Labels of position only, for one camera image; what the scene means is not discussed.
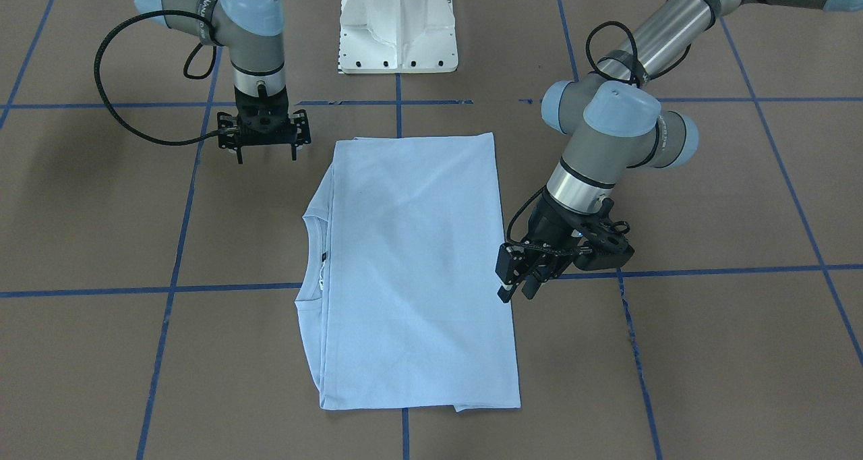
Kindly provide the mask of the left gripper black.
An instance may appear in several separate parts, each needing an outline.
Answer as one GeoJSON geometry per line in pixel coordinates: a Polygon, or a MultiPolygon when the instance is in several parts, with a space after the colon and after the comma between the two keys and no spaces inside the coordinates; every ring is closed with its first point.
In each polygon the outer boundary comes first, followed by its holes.
{"type": "Polygon", "coordinates": [[[500,279],[498,297],[509,304],[522,285],[522,294],[533,300],[544,282],[558,278],[571,264],[587,254],[582,243],[583,223],[587,214],[561,205],[551,194],[533,194],[506,226],[499,247],[496,273],[500,279]],[[527,232],[521,239],[512,238],[515,222],[528,208],[527,232]]]}

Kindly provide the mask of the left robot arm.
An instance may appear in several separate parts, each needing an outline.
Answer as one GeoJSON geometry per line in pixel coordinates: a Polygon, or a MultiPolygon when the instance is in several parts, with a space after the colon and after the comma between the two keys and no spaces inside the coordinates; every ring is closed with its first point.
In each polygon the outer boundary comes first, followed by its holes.
{"type": "Polygon", "coordinates": [[[506,232],[496,273],[498,297],[516,291],[533,298],[570,266],[608,270],[628,263],[634,248],[626,221],[613,220],[612,192],[625,170],[684,164],[697,150],[693,119],[665,111],[645,87],[675,69],[702,33],[742,5],[860,11],[861,0],[665,0],[636,30],[618,27],[626,41],[595,59],[579,81],[548,88],[541,104],[546,125],[570,138],[546,185],[528,199],[534,209],[526,235],[506,232]]]}

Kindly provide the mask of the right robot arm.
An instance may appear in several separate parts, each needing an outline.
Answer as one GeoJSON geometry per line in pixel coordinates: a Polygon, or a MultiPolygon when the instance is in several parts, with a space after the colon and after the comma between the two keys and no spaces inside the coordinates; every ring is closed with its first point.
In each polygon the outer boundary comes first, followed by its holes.
{"type": "Polygon", "coordinates": [[[246,146],[311,143],[306,112],[290,112],[286,86],[282,0],[133,0],[139,12],[226,48],[233,67],[237,115],[218,114],[218,144],[241,154],[246,146]]]}

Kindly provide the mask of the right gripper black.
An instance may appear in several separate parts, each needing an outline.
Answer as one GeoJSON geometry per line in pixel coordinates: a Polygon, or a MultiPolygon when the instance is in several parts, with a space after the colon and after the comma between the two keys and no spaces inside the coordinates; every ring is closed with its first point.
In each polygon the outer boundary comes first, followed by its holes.
{"type": "Polygon", "coordinates": [[[290,144],[291,159],[298,159],[298,146],[311,144],[305,110],[289,113],[287,89],[273,95],[249,95],[235,88],[236,116],[218,113],[218,145],[235,147],[238,165],[243,165],[241,149],[246,146],[290,144]]]}

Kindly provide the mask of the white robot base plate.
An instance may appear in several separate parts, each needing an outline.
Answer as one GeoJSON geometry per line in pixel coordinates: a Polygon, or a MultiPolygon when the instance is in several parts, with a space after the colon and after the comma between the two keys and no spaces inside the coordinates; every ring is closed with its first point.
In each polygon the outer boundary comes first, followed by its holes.
{"type": "Polygon", "coordinates": [[[340,73],[440,74],[457,70],[453,0],[340,1],[340,73]]]}

